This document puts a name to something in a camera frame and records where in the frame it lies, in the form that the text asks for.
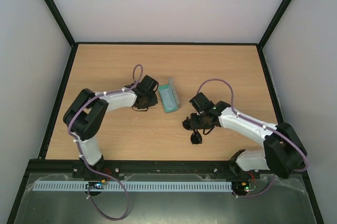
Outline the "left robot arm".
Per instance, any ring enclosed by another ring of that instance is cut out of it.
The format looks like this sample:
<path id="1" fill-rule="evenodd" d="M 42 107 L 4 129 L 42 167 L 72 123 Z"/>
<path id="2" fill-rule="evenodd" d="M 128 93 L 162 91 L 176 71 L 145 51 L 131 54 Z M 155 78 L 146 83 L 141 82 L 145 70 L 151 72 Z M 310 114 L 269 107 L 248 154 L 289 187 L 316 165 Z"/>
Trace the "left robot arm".
<path id="1" fill-rule="evenodd" d="M 104 168 L 104 158 L 98 147 L 97 133 L 107 112 L 120 108 L 147 111 L 158 104 L 158 81 L 146 75 L 139 82 L 110 92 L 83 89 L 63 116 L 69 135 L 79 151 L 80 164 L 74 177 L 100 179 L 111 173 Z"/>

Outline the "black round sunglasses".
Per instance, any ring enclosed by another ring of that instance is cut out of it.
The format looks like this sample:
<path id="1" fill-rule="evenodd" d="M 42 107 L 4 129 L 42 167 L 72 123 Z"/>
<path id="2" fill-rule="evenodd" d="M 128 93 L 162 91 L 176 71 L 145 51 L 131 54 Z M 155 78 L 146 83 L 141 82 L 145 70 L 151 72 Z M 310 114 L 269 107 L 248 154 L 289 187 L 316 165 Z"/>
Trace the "black round sunglasses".
<path id="1" fill-rule="evenodd" d="M 182 122 L 182 126 L 184 129 L 188 131 L 192 131 L 192 134 L 190 136 L 190 141 L 193 145 L 202 144 L 202 136 L 197 129 L 192 127 L 192 120 L 190 118 L 187 117 Z"/>

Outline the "grey glasses case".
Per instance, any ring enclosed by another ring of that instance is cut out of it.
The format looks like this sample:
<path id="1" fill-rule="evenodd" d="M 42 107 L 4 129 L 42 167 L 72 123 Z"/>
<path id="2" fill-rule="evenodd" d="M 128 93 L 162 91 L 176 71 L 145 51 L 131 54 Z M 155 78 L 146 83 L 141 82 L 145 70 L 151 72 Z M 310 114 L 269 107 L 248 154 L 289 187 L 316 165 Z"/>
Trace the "grey glasses case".
<path id="1" fill-rule="evenodd" d="M 158 92 L 163 104 L 165 113 L 176 112 L 181 108 L 180 99 L 178 97 L 173 78 L 169 77 L 166 84 L 158 87 Z"/>

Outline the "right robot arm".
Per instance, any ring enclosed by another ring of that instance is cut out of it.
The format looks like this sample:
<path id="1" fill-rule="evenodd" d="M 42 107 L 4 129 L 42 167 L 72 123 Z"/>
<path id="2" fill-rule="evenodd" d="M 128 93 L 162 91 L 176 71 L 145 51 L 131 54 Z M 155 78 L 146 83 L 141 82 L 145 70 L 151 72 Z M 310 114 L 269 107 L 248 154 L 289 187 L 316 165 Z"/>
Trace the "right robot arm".
<path id="1" fill-rule="evenodd" d="M 258 151 L 240 150 L 233 157 L 230 173 L 239 178 L 251 170 L 270 170 L 280 178 L 308 166 L 307 152 L 294 128 L 288 123 L 273 124 L 237 111 L 223 101 L 213 103 L 202 92 L 190 99 L 195 112 L 183 121 L 192 131 L 192 144 L 201 144 L 202 137 L 215 127 L 230 129 L 262 147 Z"/>

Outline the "light blue cleaning cloth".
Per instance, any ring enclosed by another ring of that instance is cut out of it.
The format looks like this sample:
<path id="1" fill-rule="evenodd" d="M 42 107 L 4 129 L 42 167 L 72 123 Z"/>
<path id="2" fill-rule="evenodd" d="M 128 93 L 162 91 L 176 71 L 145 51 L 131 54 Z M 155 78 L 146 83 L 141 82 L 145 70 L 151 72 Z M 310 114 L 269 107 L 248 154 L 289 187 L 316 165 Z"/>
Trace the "light blue cleaning cloth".
<path id="1" fill-rule="evenodd" d="M 175 103 L 175 99 L 174 99 L 172 90 L 170 88 L 163 89 L 161 93 L 162 93 L 162 98 L 163 98 L 163 102 L 165 104 L 165 107 L 168 110 L 174 109 L 176 107 L 176 103 Z"/>

